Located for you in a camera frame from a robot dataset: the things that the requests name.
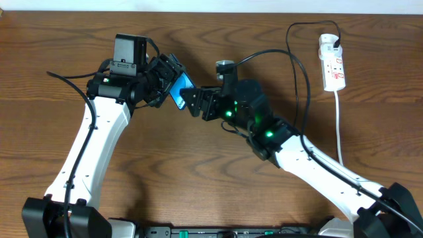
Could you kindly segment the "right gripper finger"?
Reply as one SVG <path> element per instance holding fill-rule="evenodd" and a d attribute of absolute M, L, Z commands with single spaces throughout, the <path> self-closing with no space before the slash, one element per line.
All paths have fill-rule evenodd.
<path fill-rule="evenodd" d="M 185 101 L 191 115 L 193 117 L 198 117 L 201 112 L 201 98 L 199 96 L 193 95 L 187 97 Z"/>
<path fill-rule="evenodd" d="M 205 99 L 204 88 L 185 88 L 180 90 L 180 95 L 185 102 L 200 102 Z"/>

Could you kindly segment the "blue Galaxy smartphone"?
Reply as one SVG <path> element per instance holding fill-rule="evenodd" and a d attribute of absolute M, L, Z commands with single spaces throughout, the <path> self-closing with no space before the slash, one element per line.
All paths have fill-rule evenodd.
<path fill-rule="evenodd" d="M 173 99 L 174 103 L 176 104 L 176 107 L 179 110 L 184 110 L 184 108 L 186 107 L 186 102 L 182 98 L 180 90 L 181 89 L 193 89 L 196 86 L 195 86 L 195 84 L 193 84 L 191 78 L 187 74 L 186 67 L 183 66 L 179 62 L 177 57 L 174 54 L 170 54 L 169 57 L 173 61 L 175 61 L 179 66 L 181 66 L 181 68 L 182 68 L 182 72 L 180 73 L 180 75 L 178 76 L 178 78 L 174 82 L 174 85 L 170 89 L 170 96 Z"/>

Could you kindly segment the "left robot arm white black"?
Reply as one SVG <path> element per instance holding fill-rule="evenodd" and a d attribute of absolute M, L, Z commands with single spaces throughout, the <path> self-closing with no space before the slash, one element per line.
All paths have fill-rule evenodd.
<path fill-rule="evenodd" d="M 139 237 L 136 222 L 99 212 L 105 173 L 116 144 L 138 103 L 159 108 L 175 97 L 186 68 L 172 54 L 146 65 L 105 60 L 91 75 L 81 127 L 43 198 L 27 198 L 22 220 L 29 237 Z"/>

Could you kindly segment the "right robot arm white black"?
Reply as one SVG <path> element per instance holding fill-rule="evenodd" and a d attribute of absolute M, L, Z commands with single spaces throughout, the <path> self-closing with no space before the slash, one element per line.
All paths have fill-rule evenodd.
<path fill-rule="evenodd" d="M 261 160 L 299 177 L 332 202 L 351 223 L 354 237 L 422 236 L 422 216 L 406 188 L 397 183 L 385 188 L 317 149 L 274 115 L 258 81 L 186 88 L 180 95 L 193 117 L 220 118 L 245 130 L 248 145 Z"/>

